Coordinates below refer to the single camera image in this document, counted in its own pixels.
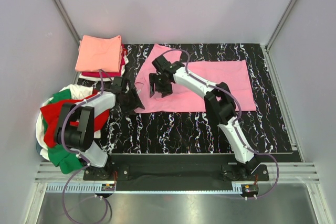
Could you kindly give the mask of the pink t shirt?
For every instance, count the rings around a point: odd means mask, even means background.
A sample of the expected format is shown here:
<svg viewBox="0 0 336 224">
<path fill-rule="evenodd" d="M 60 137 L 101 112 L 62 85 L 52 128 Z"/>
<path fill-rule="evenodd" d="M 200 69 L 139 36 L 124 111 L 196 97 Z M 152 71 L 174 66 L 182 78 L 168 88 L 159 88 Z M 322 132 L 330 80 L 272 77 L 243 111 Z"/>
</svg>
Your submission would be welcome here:
<svg viewBox="0 0 336 224">
<path fill-rule="evenodd" d="M 135 87 L 145 108 L 136 109 L 136 113 L 205 112 L 204 96 L 213 88 L 191 78 L 185 72 L 185 67 L 177 71 L 177 83 L 172 83 L 172 94 L 161 97 L 161 94 L 157 92 L 152 97 L 150 96 L 149 74 L 156 72 L 152 61 L 168 49 L 168 47 L 155 44 L 141 66 L 135 79 Z M 226 83 L 231 94 L 239 102 L 242 111 L 256 111 L 245 60 L 190 62 L 188 70 L 192 75 L 212 85 Z"/>
</svg>

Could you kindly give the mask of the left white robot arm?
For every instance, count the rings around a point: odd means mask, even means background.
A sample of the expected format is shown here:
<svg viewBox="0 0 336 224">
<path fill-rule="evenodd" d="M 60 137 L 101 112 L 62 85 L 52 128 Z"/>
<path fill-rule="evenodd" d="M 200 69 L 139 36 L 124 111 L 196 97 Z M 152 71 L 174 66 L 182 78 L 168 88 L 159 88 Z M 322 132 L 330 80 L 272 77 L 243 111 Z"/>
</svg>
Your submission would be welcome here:
<svg viewBox="0 0 336 224">
<path fill-rule="evenodd" d="M 81 102 L 64 103 L 54 132 L 57 144 L 95 167 L 95 174 L 103 180 L 113 175 L 113 167 L 107 163 L 108 154 L 94 141 L 95 119 L 115 106 L 124 114 L 134 114 L 137 108 L 144 108 L 136 88 L 130 87 L 126 77 L 115 77 L 109 87 Z"/>
</svg>

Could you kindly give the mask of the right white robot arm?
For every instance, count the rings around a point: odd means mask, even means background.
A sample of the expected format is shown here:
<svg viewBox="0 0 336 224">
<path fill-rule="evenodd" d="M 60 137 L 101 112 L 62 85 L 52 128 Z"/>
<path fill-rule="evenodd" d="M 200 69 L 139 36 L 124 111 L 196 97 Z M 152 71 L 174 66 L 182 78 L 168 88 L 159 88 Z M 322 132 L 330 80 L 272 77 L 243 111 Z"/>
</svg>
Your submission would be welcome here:
<svg viewBox="0 0 336 224">
<path fill-rule="evenodd" d="M 169 62 L 163 55 L 152 61 L 156 73 L 149 74 L 150 96 L 156 92 L 163 97 L 173 93 L 172 84 L 181 85 L 204 100 L 210 122 L 224 132 L 238 166 L 239 176 L 250 180 L 257 174 L 260 161 L 239 125 L 241 107 L 224 82 L 215 84 L 188 70 L 187 63 Z"/>
</svg>

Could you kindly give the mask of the folded magenta t shirt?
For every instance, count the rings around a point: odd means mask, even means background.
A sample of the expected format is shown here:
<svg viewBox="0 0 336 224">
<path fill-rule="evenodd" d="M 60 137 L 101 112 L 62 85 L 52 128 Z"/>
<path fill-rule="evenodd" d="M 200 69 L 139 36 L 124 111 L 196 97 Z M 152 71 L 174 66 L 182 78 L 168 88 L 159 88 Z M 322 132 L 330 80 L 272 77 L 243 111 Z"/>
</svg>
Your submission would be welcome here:
<svg viewBox="0 0 336 224">
<path fill-rule="evenodd" d="M 121 45 L 121 65 L 120 65 L 120 69 L 118 72 L 103 72 L 102 73 L 102 77 L 103 78 L 108 78 L 108 77 L 120 77 L 124 74 L 125 72 L 125 66 L 128 63 L 128 59 L 127 59 L 127 53 L 128 50 L 125 49 L 124 44 Z M 84 77 L 91 77 L 91 78 L 99 78 L 100 75 L 98 72 L 82 72 L 81 73 L 82 76 Z"/>
</svg>

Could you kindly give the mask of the folded peach t shirt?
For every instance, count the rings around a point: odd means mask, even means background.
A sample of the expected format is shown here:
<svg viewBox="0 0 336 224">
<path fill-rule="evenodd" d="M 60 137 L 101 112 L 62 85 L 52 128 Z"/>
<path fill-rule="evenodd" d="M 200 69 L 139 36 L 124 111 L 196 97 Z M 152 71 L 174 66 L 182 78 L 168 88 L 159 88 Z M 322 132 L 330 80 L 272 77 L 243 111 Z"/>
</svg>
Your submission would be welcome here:
<svg viewBox="0 0 336 224">
<path fill-rule="evenodd" d="M 121 66 L 122 39 L 117 35 L 103 39 L 84 35 L 78 49 L 75 66 L 77 72 L 119 72 Z"/>
</svg>

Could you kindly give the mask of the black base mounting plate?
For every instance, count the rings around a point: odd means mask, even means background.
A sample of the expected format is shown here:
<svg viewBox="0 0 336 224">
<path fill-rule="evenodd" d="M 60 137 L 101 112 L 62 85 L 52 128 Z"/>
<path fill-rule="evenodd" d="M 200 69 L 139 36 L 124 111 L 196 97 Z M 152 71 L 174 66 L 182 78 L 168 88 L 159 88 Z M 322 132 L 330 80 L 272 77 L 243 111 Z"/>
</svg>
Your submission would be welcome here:
<svg viewBox="0 0 336 224">
<path fill-rule="evenodd" d="M 84 180 L 127 181 L 139 176 L 210 177 L 228 181 L 269 181 L 268 169 L 254 158 L 247 165 L 234 154 L 112 154 L 105 168 L 87 168 Z"/>
</svg>

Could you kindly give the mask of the red t shirt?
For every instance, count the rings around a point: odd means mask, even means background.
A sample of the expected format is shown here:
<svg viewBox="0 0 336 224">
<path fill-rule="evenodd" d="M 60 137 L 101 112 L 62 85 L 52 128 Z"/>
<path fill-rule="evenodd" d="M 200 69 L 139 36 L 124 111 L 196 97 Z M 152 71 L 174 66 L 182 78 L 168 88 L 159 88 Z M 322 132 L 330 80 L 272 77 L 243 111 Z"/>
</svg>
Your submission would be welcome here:
<svg viewBox="0 0 336 224">
<path fill-rule="evenodd" d="M 92 94 L 92 91 L 89 95 L 85 95 L 84 98 L 90 98 L 94 96 L 96 93 Z M 48 102 L 48 104 L 42 108 L 40 108 L 41 114 L 43 116 L 44 126 L 46 125 L 43 141 L 44 143 L 53 148 L 56 146 L 54 140 L 54 132 L 57 126 L 58 118 L 60 115 L 61 107 L 65 103 L 77 103 L 82 101 L 84 98 L 72 98 L 72 91 L 70 89 L 62 90 L 58 93 L 55 93 L 52 97 L 52 100 Z M 95 127 L 94 127 L 94 137 L 96 137 L 96 132 L 101 130 L 104 124 L 107 122 L 108 117 L 110 115 L 110 110 L 107 109 L 98 116 L 95 117 Z"/>
</svg>

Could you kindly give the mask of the green t shirt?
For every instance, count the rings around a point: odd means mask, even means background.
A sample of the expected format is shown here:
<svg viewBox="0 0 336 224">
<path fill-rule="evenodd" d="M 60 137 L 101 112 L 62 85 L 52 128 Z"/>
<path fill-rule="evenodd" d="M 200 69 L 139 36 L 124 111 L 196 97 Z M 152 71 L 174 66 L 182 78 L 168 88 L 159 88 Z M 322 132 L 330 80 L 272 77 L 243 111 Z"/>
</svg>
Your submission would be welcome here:
<svg viewBox="0 0 336 224">
<path fill-rule="evenodd" d="M 59 167 L 61 172 L 69 174 L 82 168 L 82 164 L 75 154 L 67 152 L 62 145 L 56 144 L 48 151 L 49 160 L 54 166 Z"/>
</svg>

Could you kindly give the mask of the aluminium rail profile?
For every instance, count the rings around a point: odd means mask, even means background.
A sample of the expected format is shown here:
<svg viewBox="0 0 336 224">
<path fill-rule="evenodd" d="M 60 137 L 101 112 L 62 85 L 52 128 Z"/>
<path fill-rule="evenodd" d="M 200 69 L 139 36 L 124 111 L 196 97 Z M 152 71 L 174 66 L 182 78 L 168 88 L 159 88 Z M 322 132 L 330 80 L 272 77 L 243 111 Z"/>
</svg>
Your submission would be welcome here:
<svg viewBox="0 0 336 224">
<path fill-rule="evenodd" d="M 140 175 L 158 175 L 158 176 L 208 176 L 210 173 L 219 174 L 224 172 L 224 165 L 219 164 L 163 164 L 163 163 L 143 163 L 143 164 L 120 164 L 115 165 L 118 181 L 127 181 Z M 318 183 L 319 177 L 316 168 L 312 163 L 262 163 L 257 170 L 259 182 L 274 182 L 278 179 L 278 183 Z M 36 183 L 65 183 L 70 176 L 74 174 L 74 180 L 81 181 L 111 181 L 113 176 L 105 178 L 104 176 L 96 176 L 93 170 L 86 172 L 71 172 L 63 174 L 58 167 L 54 167 L 50 162 L 42 162 L 35 176 Z"/>
</svg>

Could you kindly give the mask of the right aluminium frame post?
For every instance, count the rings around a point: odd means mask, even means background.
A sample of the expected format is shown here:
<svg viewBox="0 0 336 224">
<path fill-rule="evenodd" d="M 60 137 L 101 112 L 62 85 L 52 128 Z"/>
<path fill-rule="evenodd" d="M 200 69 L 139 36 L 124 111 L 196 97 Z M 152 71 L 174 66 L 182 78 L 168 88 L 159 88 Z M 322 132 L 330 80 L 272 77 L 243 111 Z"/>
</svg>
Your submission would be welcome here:
<svg viewBox="0 0 336 224">
<path fill-rule="evenodd" d="M 275 43 L 277 37 L 279 36 L 281 30 L 283 29 L 287 19 L 289 18 L 292 10 L 294 9 L 296 3 L 298 2 L 298 0 L 290 0 L 289 3 L 287 4 L 285 11 L 283 12 L 275 30 L 273 31 L 273 33 L 271 34 L 268 42 L 265 44 L 265 49 L 267 51 L 269 51 L 273 44 Z"/>
</svg>

